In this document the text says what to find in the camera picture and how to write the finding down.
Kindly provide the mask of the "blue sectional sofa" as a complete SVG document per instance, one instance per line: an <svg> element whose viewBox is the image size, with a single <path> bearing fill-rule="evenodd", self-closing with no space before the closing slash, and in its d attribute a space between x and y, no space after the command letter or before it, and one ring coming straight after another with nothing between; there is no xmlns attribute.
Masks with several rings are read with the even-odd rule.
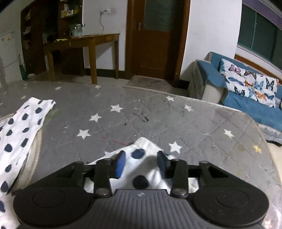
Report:
<svg viewBox="0 0 282 229"><path fill-rule="evenodd" d="M264 138L281 145L281 84L257 69L215 52L195 60L189 96L248 114Z"/></svg>

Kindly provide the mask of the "grey star quilted table cover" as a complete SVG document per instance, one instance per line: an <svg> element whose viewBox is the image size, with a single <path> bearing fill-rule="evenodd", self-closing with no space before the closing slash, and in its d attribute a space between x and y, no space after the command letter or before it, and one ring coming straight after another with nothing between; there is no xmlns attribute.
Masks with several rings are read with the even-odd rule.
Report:
<svg viewBox="0 0 282 229"><path fill-rule="evenodd" d="M17 81L1 87L1 116L29 98L54 100L42 127L42 177L74 161L90 163L145 137L165 153L205 160L262 189L265 228L281 228L281 182L258 125L247 114L187 97L129 87Z"/></svg>

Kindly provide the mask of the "white navy polka dot pants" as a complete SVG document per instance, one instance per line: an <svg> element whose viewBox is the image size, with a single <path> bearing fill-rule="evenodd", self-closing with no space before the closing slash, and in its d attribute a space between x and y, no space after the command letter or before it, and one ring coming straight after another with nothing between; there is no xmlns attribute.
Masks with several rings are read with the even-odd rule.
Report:
<svg viewBox="0 0 282 229"><path fill-rule="evenodd" d="M1 131L1 150L5 174L1 191L7 192L22 167L37 132L53 108L53 100L30 98ZM154 159L159 150L150 140L141 137L121 150L126 163L120 182L113 182L115 194L92 202L93 194L83 184L83 171L78 164L46 177L51 187L42 182L12 196L1 193L1 228L197 228L199 217L183 199L168 195L168 186L160 173L149 174L149 190L127 189L125 182L133 177L138 159L136 150L145 150L144 158Z"/></svg>

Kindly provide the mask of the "wooden side table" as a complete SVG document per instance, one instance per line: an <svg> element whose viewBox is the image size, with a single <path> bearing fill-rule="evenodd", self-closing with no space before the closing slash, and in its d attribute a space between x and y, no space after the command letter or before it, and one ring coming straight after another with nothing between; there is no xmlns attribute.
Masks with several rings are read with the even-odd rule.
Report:
<svg viewBox="0 0 282 229"><path fill-rule="evenodd" d="M114 66L115 66L115 78L119 79L119 33L111 34L96 34L87 35L82 37L74 37L62 41L47 43L44 45L44 53L47 56L48 61L48 75L49 80L56 81L53 61L53 51L66 50L71 48L88 48L88 56L90 63L90 76L92 84L97 84L97 66L96 66L96 46L105 43L114 43Z"/></svg>

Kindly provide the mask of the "brown wooden door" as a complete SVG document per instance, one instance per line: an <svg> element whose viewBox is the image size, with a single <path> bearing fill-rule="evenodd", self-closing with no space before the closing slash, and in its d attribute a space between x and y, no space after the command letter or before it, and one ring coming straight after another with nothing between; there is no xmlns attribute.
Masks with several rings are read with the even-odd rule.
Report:
<svg viewBox="0 0 282 229"><path fill-rule="evenodd" d="M180 79L190 1L128 1L125 77Z"/></svg>

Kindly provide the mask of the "dark bookshelf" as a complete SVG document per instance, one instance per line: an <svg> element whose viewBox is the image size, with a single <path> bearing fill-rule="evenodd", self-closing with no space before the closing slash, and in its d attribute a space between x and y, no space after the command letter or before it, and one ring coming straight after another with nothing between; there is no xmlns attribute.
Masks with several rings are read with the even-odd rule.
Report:
<svg viewBox="0 0 282 229"><path fill-rule="evenodd" d="M69 39L71 26L82 24L82 1L31 1L21 10L21 42L25 69L47 70L44 45Z"/></svg>

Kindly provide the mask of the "white refrigerator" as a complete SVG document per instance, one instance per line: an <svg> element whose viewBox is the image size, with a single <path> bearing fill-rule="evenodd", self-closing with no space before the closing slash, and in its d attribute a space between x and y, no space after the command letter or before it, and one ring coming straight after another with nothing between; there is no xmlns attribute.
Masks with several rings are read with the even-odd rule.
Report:
<svg viewBox="0 0 282 229"><path fill-rule="evenodd" d="M7 83L22 80L19 55L16 53L14 31L1 35L1 87Z"/></svg>

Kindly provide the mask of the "dark green window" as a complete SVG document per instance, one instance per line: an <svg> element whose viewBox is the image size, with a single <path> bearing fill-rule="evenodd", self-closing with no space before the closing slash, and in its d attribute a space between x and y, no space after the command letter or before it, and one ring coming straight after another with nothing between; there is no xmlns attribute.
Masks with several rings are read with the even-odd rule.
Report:
<svg viewBox="0 0 282 229"><path fill-rule="evenodd" d="M281 69L281 29L244 4L238 44Z"/></svg>

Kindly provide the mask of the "glass jar on table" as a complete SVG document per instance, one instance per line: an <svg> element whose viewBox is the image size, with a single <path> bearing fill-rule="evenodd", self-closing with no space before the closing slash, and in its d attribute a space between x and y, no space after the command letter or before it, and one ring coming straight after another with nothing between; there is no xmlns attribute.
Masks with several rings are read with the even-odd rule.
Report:
<svg viewBox="0 0 282 229"><path fill-rule="evenodd" d="M77 24L77 23L69 25L69 28L70 28L69 35L70 35L70 37L74 38L74 37L84 36L84 27L85 27L84 24Z"/></svg>

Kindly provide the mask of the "doormat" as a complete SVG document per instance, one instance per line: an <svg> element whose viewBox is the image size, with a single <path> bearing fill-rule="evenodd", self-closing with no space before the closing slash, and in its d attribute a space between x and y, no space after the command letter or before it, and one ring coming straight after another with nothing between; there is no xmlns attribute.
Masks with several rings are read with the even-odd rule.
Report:
<svg viewBox="0 0 282 229"><path fill-rule="evenodd" d="M126 84L126 86L142 87L153 89L157 91L171 92L174 90L172 85L163 79L157 79L145 76L133 76Z"/></svg>

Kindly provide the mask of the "round induction cooktop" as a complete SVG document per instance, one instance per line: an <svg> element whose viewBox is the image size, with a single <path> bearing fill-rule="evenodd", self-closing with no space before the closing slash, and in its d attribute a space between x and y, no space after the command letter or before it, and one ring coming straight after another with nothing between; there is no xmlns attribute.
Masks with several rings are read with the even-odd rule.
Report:
<svg viewBox="0 0 282 229"><path fill-rule="evenodd" d="M5 124L12 118L13 114L6 115L1 117L1 131ZM24 160L21 169L19 170L19 174L16 176L13 184L8 185L7 192L1 193L9 193L14 192L19 189L23 189L29 185L31 182L32 176L35 172L39 161L39 155L41 151L41 143L42 143L42 130L40 129L31 145L29 152L27 153L26 159ZM4 151L1 150L1 176L5 174L4 163L6 164L5 160L2 160L2 156L4 155Z"/></svg>

